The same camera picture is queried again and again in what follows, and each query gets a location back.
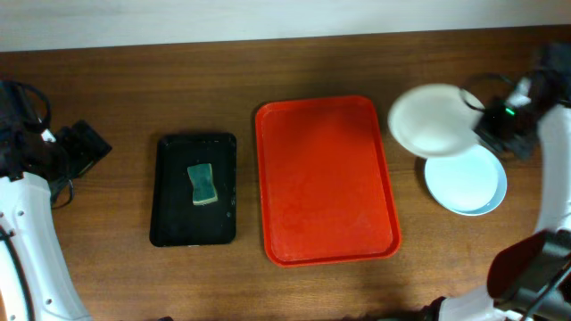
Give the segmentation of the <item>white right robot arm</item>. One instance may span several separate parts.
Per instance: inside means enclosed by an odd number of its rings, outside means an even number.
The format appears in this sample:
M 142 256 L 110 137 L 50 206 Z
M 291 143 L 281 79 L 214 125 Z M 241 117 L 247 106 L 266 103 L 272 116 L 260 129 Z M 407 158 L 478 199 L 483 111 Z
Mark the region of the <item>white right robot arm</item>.
M 542 201 L 534 233 L 494 258 L 486 285 L 440 297 L 417 320 L 570 318 L 570 45 L 550 43 L 504 97 L 480 110 L 475 133 L 519 159 L 542 149 Z

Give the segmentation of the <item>cream plate with green mark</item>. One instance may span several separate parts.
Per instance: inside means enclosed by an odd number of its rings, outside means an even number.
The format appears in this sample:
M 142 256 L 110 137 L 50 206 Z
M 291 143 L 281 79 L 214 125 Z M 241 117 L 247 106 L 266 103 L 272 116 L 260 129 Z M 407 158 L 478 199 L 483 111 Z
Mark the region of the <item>cream plate with green mark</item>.
M 475 96 L 457 86 L 416 86 L 395 100 L 387 125 L 408 152 L 425 159 L 449 157 L 478 144 L 474 127 L 482 107 Z

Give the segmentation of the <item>light blue plate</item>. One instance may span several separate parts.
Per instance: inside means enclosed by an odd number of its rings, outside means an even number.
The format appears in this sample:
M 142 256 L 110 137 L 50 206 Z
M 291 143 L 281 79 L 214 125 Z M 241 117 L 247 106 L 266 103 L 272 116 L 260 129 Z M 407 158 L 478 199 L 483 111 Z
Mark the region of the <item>light blue plate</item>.
M 468 217 L 495 210 L 508 190 L 501 162 L 481 145 L 455 156 L 428 159 L 424 177 L 429 193 L 441 206 Z

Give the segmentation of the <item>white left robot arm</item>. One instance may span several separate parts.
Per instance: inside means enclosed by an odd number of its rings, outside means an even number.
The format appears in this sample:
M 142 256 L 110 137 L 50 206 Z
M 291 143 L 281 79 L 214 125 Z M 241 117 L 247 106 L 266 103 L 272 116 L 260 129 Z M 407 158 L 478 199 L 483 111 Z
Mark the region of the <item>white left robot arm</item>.
M 88 320 L 53 221 L 72 191 L 111 146 L 84 120 L 56 133 L 52 108 L 35 87 L 1 83 L 1 302 L 7 319 Z

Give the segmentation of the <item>yellow green sponge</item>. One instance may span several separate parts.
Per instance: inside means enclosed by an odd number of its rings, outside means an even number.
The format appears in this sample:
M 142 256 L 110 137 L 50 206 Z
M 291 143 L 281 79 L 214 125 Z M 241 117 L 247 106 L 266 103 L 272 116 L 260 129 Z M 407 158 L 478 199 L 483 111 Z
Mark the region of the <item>yellow green sponge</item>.
M 193 187 L 193 205 L 203 206 L 218 200 L 218 192 L 214 185 L 212 165 L 210 163 L 188 167 L 187 174 Z

